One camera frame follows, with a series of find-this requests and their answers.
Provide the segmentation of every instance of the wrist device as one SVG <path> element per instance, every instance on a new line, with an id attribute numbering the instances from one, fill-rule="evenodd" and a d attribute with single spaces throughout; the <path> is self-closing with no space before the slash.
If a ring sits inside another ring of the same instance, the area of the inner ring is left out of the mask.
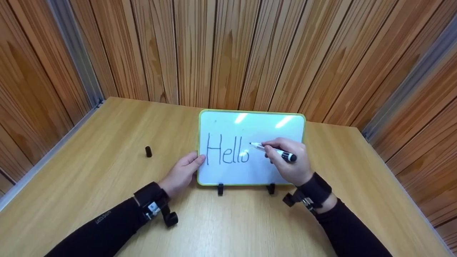
<path id="1" fill-rule="evenodd" d="M 315 172 L 308 182 L 297 187 L 293 195 L 287 193 L 283 198 L 283 202 L 289 207 L 292 207 L 295 203 L 302 202 L 311 213 L 316 215 L 317 213 L 314 209 L 322 208 L 322 203 L 329 198 L 331 193 L 332 187 Z"/>
<path id="2" fill-rule="evenodd" d="M 170 213 L 168 194 L 156 182 L 151 182 L 133 194 L 138 201 L 146 220 L 154 219 L 159 212 L 164 217 L 167 227 L 178 223 L 176 212 Z"/>

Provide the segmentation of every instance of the black wrist strap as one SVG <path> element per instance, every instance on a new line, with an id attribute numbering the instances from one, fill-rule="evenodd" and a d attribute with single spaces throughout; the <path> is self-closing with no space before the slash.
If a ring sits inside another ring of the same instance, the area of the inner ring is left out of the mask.
<path id="1" fill-rule="evenodd" d="M 133 194 L 138 201 L 146 220 L 152 220 L 159 212 L 164 217 L 167 227 L 178 223 L 176 212 L 170 213 L 168 194 L 156 182 L 151 182 Z"/>
<path id="2" fill-rule="evenodd" d="M 306 198 L 311 199 L 311 206 L 314 208 L 322 208 L 322 203 L 332 193 L 332 187 L 317 173 L 314 173 L 308 182 L 297 187 L 297 190 Z"/>

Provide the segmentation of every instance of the black arm sleeve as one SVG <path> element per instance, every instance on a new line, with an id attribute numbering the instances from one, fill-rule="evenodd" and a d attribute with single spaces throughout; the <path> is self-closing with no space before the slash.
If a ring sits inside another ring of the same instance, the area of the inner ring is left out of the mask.
<path id="1" fill-rule="evenodd" d="M 340 199 L 330 211 L 318 214 L 316 218 L 339 257 L 392 256 Z"/>
<path id="2" fill-rule="evenodd" d="M 46 256 L 114 256 L 146 222 L 130 198 L 75 230 Z"/>

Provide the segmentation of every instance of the small whiteboard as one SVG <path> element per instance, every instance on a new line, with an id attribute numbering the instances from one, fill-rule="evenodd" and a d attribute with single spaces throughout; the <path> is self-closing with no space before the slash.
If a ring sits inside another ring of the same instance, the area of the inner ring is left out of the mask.
<path id="1" fill-rule="evenodd" d="M 305 117 L 297 113 L 203 110 L 199 119 L 199 154 L 205 154 L 200 185 L 289 184 L 265 153 L 249 143 L 277 137 L 302 142 Z"/>

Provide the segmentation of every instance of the table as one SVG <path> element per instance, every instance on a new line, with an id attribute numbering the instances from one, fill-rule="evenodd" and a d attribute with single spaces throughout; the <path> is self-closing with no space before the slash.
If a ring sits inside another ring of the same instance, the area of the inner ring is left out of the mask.
<path id="1" fill-rule="evenodd" d="M 3 256 L 42 256 L 69 233 L 197 149 L 200 108 L 109 98 L 0 212 Z M 306 123 L 312 168 L 394 256 L 449 256 L 356 128 Z M 150 145 L 152 158 L 144 148 Z M 293 187 L 214 187 L 195 182 L 170 203 L 179 223 L 147 224 L 121 256 L 334 256 L 307 210 L 288 208 Z"/>

